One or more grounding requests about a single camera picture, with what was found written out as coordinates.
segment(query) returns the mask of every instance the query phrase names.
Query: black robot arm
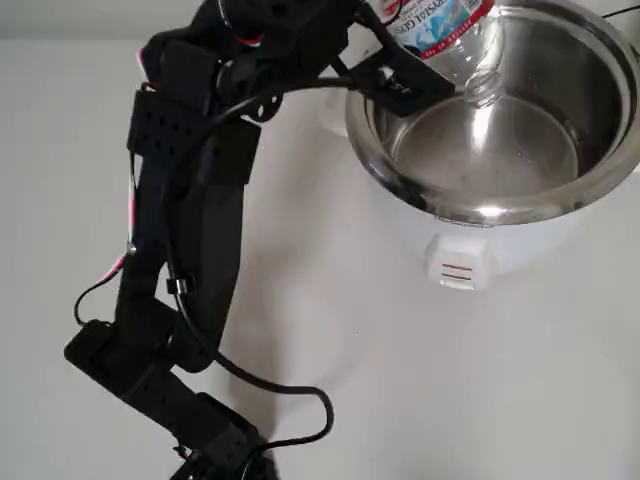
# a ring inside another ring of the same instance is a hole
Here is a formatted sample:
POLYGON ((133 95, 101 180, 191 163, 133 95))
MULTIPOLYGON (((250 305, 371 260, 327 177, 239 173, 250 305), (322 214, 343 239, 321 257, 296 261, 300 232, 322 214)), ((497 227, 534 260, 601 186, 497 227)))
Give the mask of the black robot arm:
POLYGON ((141 58, 148 82, 136 94, 128 141, 131 155, 144 158, 135 247, 115 320, 86 324, 65 356, 189 449, 180 450, 186 462, 173 478, 274 479, 272 460, 255 455, 265 444, 257 429, 171 372, 222 363, 258 124, 292 90, 343 86, 408 115, 454 87, 396 45, 362 0, 208 0, 189 27, 154 36, 141 58), (356 22, 382 48, 348 69, 339 55, 356 22), (340 78, 319 78, 330 65, 340 78), (165 264, 178 311, 155 297, 165 264))

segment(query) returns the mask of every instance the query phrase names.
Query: red marking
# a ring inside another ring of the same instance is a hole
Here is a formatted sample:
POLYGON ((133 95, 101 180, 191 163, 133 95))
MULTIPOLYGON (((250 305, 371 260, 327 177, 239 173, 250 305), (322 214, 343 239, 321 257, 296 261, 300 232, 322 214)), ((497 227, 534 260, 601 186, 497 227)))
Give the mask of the red marking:
POLYGON ((478 10, 473 12, 473 14, 467 20, 465 20, 458 28, 456 28, 451 35, 449 35, 447 38, 445 38, 441 42, 436 43, 429 50, 422 52, 420 54, 420 58, 422 58, 423 60, 426 60, 427 58, 431 58, 434 55, 437 55, 438 53, 447 49, 453 42, 455 42, 458 38, 464 35, 467 32, 467 30, 473 27, 476 24, 476 22, 480 20, 481 17, 484 17, 487 13, 489 13, 489 10, 491 10, 491 8, 493 7, 493 4, 494 4, 494 0, 484 0, 482 2, 482 6, 478 8, 478 10))
POLYGON ((442 266, 445 268, 452 268, 454 270, 464 270, 465 272, 473 272, 473 268, 469 268, 469 267, 459 267, 458 265, 449 265, 447 263, 443 263, 442 266))
MULTIPOLYGON (((402 6, 405 6, 409 3, 409 0, 402 0, 402 6)), ((398 8, 400 8, 400 0, 395 0, 391 5, 384 7, 385 15, 393 16, 398 13, 398 8)))
POLYGON ((442 274, 443 277, 448 277, 448 278, 453 278, 454 280, 466 280, 467 282, 470 282, 471 279, 467 278, 467 277, 460 277, 458 275, 449 275, 448 273, 443 273, 442 274))
POLYGON ((253 40, 251 39, 246 39, 246 38, 240 38, 240 37, 236 37, 241 43, 244 43, 245 45, 248 45, 249 47, 253 47, 254 45, 259 44, 262 41, 262 35, 260 35, 257 38, 254 38, 253 40))

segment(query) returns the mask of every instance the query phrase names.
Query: black cable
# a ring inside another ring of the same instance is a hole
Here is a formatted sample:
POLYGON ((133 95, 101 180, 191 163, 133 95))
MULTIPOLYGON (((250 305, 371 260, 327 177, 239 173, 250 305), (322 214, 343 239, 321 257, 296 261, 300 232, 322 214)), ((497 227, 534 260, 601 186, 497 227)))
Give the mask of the black cable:
POLYGON ((383 23, 385 27, 390 27, 393 25, 398 18, 400 18, 400 14, 402 13, 402 9, 404 8, 405 0, 398 0, 398 11, 391 17, 389 20, 383 23))
POLYGON ((623 13, 632 12, 634 10, 640 10, 640 5, 634 5, 632 7, 627 7, 615 12, 607 13, 606 15, 603 15, 602 18, 611 18, 617 15, 622 15, 623 13))
POLYGON ((242 476, 240 480, 245 480, 247 473, 249 472, 252 463, 255 459, 259 458, 265 452, 269 450, 274 450, 276 448, 284 448, 284 447, 295 447, 300 445, 308 445, 310 443, 317 442, 325 438, 331 430, 333 429, 333 424, 335 422, 335 412, 333 409, 333 404, 331 403, 331 399, 329 395, 318 387, 297 387, 297 386, 285 386, 277 383, 270 382, 263 378, 257 377, 256 375, 247 372, 243 368, 234 364, 231 360, 226 358, 219 350, 211 348, 209 343, 203 338, 200 333, 198 327, 193 323, 191 316, 187 310, 187 307, 184 303, 184 300, 181 295, 174 295, 176 299, 176 304, 178 305, 178 310, 180 314, 184 318, 185 323, 187 324, 187 328, 193 337, 200 343, 200 345, 206 350, 206 352, 210 355, 210 357, 220 364, 222 368, 227 370, 231 375, 241 379, 242 381, 252 385, 261 390, 266 390, 271 393, 276 393, 279 395, 311 395, 315 396, 322 402, 322 405, 325 408, 327 420, 325 426, 321 431, 314 435, 309 435, 306 437, 292 438, 289 440, 279 440, 275 442, 268 442, 264 445, 260 445, 254 448, 247 460, 244 463, 244 467, 242 470, 242 476))
MULTIPOLYGON (((356 88, 355 81, 351 78, 319 78, 307 82, 302 82, 296 85, 290 86, 280 86, 270 89, 267 92, 264 92, 260 95, 255 95, 246 100, 239 102, 238 104, 228 108, 222 113, 213 117, 203 129, 198 132, 193 142, 186 149, 183 159, 176 165, 174 171, 171 173, 169 180, 167 181, 167 185, 165 186, 162 193, 162 208, 164 210, 164 214, 166 216, 167 225, 171 224, 170 218, 170 192, 172 190, 172 184, 175 180, 178 169, 181 165, 188 163, 192 156, 195 155, 197 150, 202 146, 204 142, 215 132, 217 128, 220 127, 224 122, 231 120, 232 118, 244 115, 247 113, 247 110, 254 106, 258 105, 262 98, 271 98, 275 95, 283 95, 285 93, 295 92, 299 90, 307 90, 313 88, 356 88)), ((169 235, 167 241, 167 266, 169 269, 170 278, 175 279, 177 272, 176 265, 176 257, 174 252, 174 238, 173 231, 174 229, 169 228, 169 235)), ((184 298, 180 294, 174 295, 176 300, 176 305, 178 306, 178 311, 182 315, 187 328, 189 329, 191 335, 194 339, 205 349, 205 351, 209 354, 209 356, 220 364, 225 370, 227 370, 230 374, 235 377, 243 380, 244 382, 259 388, 261 390, 266 390, 268 392, 281 394, 281 395, 312 395, 317 397, 323 404, 326 411, 326 423, 324 428, 316 433, 315 435, 309 435, 306 437, 300 438, 292 438, 289 440, 280 440, 275 442, 268 442, 264 445, 260 445, 253 449, 247 460, 245 461, 242 476, 240 480, 245 480, 247 473, 249 472, 252 463, 254 460, 265 452, 269 450, 273 450, 275 448, 283 448, 283 447, 292 447, 299 445, 306 445, 309 443, 317 442, 323 438, 325 438, 333 429, 333 424, 335 421, 335 412, 333 409, 333 404, 331 403, 331 399, 327 395, 326 392, 317 388, 317 387, 298 387, 298 386, 285 386, 279 385, 277 383, 270 382, 268 380, 262 379, 253 375, 252 373, 247 372, 246 370, 240 368, 232 361, 227 359, 224 355, 222 355, 217 348, 213 348, 209 342, 206 341, 204 335, 201 334, 199 328, 193 322, 191 315, 189 314, 187 305, 185 304, 184 298)))
POLYGON ((85 322, 84 320, 82 320, 82 318, 80 318, 80 305, 82 304, 82 301, 91 292, 94 292, 94 291, 98 290, 99 288, 104 287, 106 284, 110 283, 114 278, 116 278, 118 276, 118 273, 120 273, 120 271, 122 270, 122 267, 124 266, 125 261, 126 261, 126 256, 125 256, 125 259, 122 260, 122 263, 120 264, 120 266, 118 268, 114 269, 112 272, 109 273, 109 275, 107 275, 105 278, 100 280, 95 285, 87 288, 78 297, 78 299, 76 300, 75 305, 73 306, 73 316, 75 317, 76 323, 78 324, 78 326, 84 327, 87 324, 87 322, 85 322))

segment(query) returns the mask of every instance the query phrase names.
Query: metal inner pot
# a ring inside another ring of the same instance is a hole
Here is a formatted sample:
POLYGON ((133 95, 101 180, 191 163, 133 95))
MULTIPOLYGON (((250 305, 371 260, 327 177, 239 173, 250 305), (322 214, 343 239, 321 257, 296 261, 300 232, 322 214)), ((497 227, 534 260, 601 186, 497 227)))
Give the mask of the metal inner pot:
POLYGON ((589 205, 640 161, 639 68, 607 22, 561 0, 501 2, 505 93, 398 118, 359 94, 347 129, 367 170, 407 203, 479 224, 523 224, 589 205))

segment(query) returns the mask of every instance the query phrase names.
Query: white surface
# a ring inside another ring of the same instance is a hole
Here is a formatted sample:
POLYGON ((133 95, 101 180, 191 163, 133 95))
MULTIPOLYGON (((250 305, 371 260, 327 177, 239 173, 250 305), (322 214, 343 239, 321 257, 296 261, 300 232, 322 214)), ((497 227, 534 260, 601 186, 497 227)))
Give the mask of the white surface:
MULTIPOLYGON (((124 247, 137 43, 0 43, 0 478, 169 478, 171 438, 63 360, 71 306, 124 247)), ((278 452, 283 480, 640 476, 640 185, 560 251, 475 295, 431 285, 375 222, 346 141, 289 98, 248 194, 224 350, 316 382, 335 432, 278 452)), ((108 319, 115 290, 85 304, 108 319)), ((191 379, 282 438, 320 427, 217 368, 191 379)))
MULTIPOLYGON (((0 37, 109 38, 146 40, 152 34, 187 24, 200 0, 2 0, 0 37)), ((604 14, 635 0, 577 0, 604 14)), ((640 41, 640 14, 614 23, 640 41)))

